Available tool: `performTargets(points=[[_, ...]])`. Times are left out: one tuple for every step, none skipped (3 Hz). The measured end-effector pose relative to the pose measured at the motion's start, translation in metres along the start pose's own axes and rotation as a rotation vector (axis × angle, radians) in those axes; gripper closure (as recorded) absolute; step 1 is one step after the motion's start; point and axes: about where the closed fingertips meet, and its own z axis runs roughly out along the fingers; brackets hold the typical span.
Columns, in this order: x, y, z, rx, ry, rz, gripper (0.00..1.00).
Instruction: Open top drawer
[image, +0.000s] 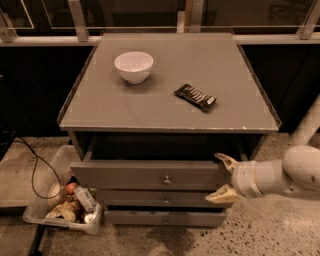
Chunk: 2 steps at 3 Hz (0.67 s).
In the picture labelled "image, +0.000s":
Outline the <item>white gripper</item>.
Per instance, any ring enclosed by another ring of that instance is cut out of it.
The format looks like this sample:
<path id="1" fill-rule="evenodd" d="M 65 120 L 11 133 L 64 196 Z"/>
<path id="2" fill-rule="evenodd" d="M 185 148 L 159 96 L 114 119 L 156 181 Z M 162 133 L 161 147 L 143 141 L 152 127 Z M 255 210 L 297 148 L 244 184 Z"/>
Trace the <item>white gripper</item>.
<path id="1" fill-rule="evenodd" d="M 214 157 L 222 161 L 225 168 L 232 172 L 231 184 L 233 187 L 228 184 L 223 185 L 216 192 L 207 195 L 205 197 L 207 201 L 215 204 L 234 203 L 240 199 L 238 193 L 246 198 L 263 196 L 256 181 L 256 161 L 238 162 L 223 153 L 215 153 Z"/>

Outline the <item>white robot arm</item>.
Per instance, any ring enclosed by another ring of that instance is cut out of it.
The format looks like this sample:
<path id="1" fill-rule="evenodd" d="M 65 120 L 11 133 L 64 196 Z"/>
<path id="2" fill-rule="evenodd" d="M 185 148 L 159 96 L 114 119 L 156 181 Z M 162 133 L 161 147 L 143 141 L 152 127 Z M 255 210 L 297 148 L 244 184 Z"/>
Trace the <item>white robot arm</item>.
<path id="1" fill-rule="evenodd" d="M 288 198 L 318 200 L 320 197 L 320 150 L 308 144 L 320 127 L 320 96 L 291 135 L 294 145 L 281 159 L 272 161 L 236 161 L 222 153 L 215 157 L 231 173 L 225 184 L 206 196 L 211 203 L 236 202 L 278 194 Z"/>

